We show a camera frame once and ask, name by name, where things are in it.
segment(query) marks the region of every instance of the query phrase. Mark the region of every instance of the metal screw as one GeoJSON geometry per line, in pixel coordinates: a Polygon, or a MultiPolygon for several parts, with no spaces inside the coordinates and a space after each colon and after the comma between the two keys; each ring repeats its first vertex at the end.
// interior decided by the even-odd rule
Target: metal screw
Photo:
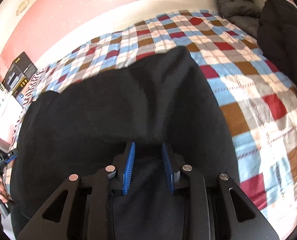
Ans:
{"type": "Polygon", "coordinates": [[[109,166],[107,166],[107,167],[105,168],[105,170],[108,171],[108,172],[113,172],[113,171],[115,171],[115,166],[113,166],[113,165],[109,165],[109,166]]]}
{"type": "Polygon", "coordinates": [[[68,178],[69,178],[70,181],[76,181],[78,179],[78,175],[77,174],[72,174],[68,178]]]}
{"type": "Polygon", "coordinates": [[[185,165],[183,165],[183,170],[184,171],[191,171],[192,170],[192,166],[191,165],[188,165],[188,164],[185,164],[185,165]]]}
{"type": "Polygon", "coordinates": [[[226,173],[221,173],[219,175],[219,178],[222,179],[222,180],[228,180],[228,175],[226,173]]]}

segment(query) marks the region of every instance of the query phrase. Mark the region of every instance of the plaid bedspread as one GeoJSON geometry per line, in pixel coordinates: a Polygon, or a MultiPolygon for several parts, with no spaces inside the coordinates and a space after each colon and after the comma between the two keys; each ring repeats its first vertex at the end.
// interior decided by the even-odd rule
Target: plaid bedspread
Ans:
{"type": "Polygon", "coordinates": [[[175,46],[188,48],[225,116],[241,188],[269,221],[287,214],[297,200],[296,88],[263,57],[255,39],[208,11],[179,11],[138,22],[94,38],[47,66],[30,84],[12,147],[26,110],[42,92],[61,92],[101,71],[127,67],[175,46]]]}

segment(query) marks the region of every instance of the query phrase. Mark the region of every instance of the black garment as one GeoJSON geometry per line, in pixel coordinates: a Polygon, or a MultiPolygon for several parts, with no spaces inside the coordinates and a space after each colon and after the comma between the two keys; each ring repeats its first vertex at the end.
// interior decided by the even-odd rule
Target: black garment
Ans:
{"type": "Polygon", "coordinates": [[[230,133],[185,47],[48,91],[29,107],[10,191],[32,217],[70,174],[94,174],[129,140],[136,157],[130,191],[114,203],[117,239],[181,239],[184,202],[167,190],[161,144],[203,172],[207,186],[228,173],[239,182],[230,133]]]}
{"type": "Polygon", "coordinates": [[[221,17],[256,38],[261,9],[253,0],[217,0],[217,5],[221,17]]]}
{"type": "Polygon", "coordinates": [[[297,85],[297,8],[286,0],[267,0],[257,35],[264,56],[297,85]]]}

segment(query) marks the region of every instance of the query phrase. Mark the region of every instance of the product box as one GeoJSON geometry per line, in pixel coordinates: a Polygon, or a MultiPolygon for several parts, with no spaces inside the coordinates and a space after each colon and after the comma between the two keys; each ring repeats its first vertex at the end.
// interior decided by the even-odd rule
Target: product box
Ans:
{"type": "Polygon", "coordinates": [[[37,68],[34,66],[32,61],[25,52],[22,52],[12,62],[4,80],[2,81],[3,86],[8,91],[12,91],[12,95],[16,98],[21,106],[23,105],[24,95],[28,87],[27,84],[36,71],[37,68]]]}

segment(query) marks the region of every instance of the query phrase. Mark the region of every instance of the black puffer jacket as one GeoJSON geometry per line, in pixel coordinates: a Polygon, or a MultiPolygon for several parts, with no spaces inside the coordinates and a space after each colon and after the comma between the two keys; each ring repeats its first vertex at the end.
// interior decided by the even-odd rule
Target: black puffer jacket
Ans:
{"type": "Polygon", "coordinates": [[[297,8],[286,0],[267,0],[257,43],[264,56],[297,85],[297,8]]]}
{"type": "Polygon", "coordinates": [[[217,0],[218,13],[256,38],[261,9],[253,0],[217,0]]]}

